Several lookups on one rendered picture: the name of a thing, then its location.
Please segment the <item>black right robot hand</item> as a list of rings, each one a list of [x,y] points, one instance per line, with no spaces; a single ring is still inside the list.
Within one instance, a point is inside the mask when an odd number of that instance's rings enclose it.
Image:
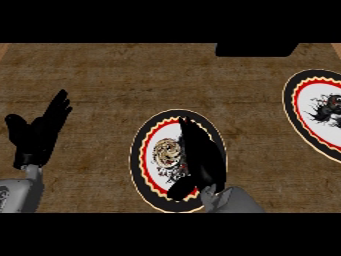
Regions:
[[[216,143],[190,117],[180,118],[180,123],[190,174],[177,181],[168,191],[168,197],[177,201],[182,201],[194,189],[203,191],[212,185],[216,186],[216,192],[221,192],[227,182],[227,163]]]

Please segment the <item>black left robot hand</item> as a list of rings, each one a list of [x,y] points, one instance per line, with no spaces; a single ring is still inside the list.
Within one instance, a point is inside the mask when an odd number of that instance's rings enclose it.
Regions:
[[[58,135],[72,111],[69,93],[61,90],[53,99],[45,114],[32,123],[19,114],[7,116],[10,140],[17,147],[16,169],[30,164],[44,167],[50,162]]]

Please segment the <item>dragon-print plate with black rim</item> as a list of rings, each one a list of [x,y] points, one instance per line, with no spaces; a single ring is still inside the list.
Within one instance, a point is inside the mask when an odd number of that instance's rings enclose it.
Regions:
[[[166,213],[193,213],[203,209],[200,191],[175,201],[171,187],[188,175],[180,118],[190,117],[216,143],[228,162],[225,142],[211,120],[187,109],[171,109],[154,115],[138,130],[131,147],[131,174],[137,191],[151,207]]]
[[[307,143],[341,163],[341,74],[324,69],[296,73],[284,86],[283,105]]]

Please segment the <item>black appliance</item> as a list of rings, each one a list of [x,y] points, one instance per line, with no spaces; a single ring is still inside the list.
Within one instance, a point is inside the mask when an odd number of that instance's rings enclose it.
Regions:
[[[219,57],[287,57],[296,47],[298,43],[218,43],[216,55]]]

